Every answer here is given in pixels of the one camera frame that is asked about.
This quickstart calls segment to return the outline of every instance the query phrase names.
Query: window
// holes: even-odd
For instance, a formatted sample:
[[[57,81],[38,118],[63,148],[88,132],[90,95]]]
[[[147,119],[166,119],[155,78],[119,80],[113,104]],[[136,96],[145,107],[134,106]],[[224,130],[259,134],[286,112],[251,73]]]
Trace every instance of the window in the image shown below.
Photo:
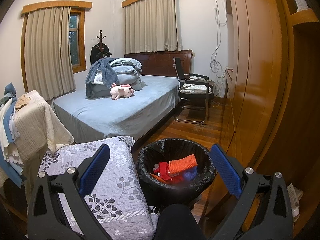
[[[73,73],[87,70],[84,55],[84,9],[71,9],[69,44]]]

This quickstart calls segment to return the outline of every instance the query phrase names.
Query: black trash can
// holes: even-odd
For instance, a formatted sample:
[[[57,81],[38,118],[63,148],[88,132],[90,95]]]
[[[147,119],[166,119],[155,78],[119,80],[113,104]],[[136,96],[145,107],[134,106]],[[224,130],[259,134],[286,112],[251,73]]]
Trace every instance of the black trash can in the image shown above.
[[[137,172],[148,206],[164,208],[178,203],[188,205],[197,198],[212,184],[216,175],[209,153],[202,145],[181,138],[162,139],[141,149]],[[195,155],[198,163],[198,175],[192,181],[169,185],[150,175],[155,164],[180,160],[191,154]]]

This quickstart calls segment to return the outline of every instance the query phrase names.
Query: wooden wardrobe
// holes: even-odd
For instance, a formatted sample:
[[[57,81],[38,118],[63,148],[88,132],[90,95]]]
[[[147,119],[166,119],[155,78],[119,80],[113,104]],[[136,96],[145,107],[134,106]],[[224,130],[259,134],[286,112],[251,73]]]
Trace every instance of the wooden wardrobe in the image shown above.
[[[296,235],[320,202],[320,23],[312,9],[297,12],[293,0],[227,0],[226,8],[233,72],[226,75],[220,143],[244,167],[280,171],[305,192]],[[206,215],[227,199],[218,176]],[[254,214],[252,207],[247,226]]]

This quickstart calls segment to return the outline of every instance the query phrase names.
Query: curtain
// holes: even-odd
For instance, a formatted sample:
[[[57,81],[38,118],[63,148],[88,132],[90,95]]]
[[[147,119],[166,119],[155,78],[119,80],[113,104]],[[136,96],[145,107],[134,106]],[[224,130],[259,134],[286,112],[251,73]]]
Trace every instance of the curtain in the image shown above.
[[[45,100],[76,89],[69,47],[70,7],[30,12],[25,37],[25,69],[29,91]]]
[[[124,51],[182,50],[177,0],[141,0],[125,7]]]

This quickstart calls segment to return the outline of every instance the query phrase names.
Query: wooden headboard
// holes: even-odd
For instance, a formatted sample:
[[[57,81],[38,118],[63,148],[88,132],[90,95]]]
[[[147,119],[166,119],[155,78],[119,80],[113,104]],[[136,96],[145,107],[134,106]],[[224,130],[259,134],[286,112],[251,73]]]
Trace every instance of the wooden headboard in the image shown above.
[[[125,54],[124,57],[134,58],[141,62],[143,75],[177,77],[173,67],[173,58],[181,58],[185,74],[190,73],[192,50],[141,52]]]

